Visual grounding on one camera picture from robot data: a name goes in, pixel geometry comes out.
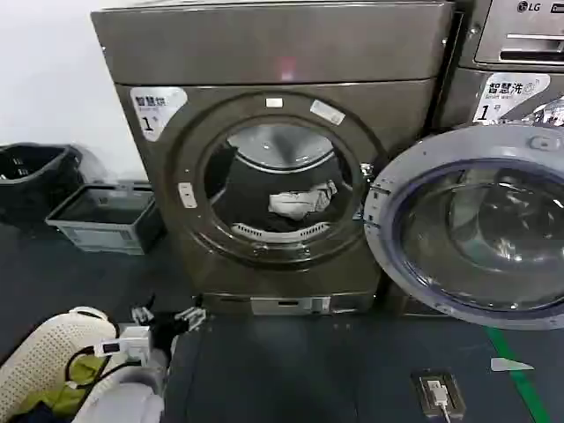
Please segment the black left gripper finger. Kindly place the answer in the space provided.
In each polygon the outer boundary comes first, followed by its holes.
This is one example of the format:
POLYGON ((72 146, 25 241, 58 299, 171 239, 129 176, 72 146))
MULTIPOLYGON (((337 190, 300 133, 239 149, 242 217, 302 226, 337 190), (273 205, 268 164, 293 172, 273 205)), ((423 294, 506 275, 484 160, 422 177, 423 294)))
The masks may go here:
POLYGON ((174 320, 182 327, 199 327, 206 320, 203 295, 194 296, 192 306, 177 313, 174 320))
POLYGON ((136 325, 149 325, 154 319, 154 314, 152 313, 152 307, 155 302, 155 294, 152 294, 150 298, 142 305, 136 305, 131 309, 131 318, 136 325))

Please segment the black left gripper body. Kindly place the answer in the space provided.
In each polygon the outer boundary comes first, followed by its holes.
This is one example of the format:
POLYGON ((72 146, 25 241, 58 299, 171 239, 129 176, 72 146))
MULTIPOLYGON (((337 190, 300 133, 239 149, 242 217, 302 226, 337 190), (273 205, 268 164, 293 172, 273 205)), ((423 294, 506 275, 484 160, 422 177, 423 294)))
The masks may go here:
POLYGON ((149 321, 153 349, 171 353, 173 341, 186 329, 180 311, 155 312, 149 321))

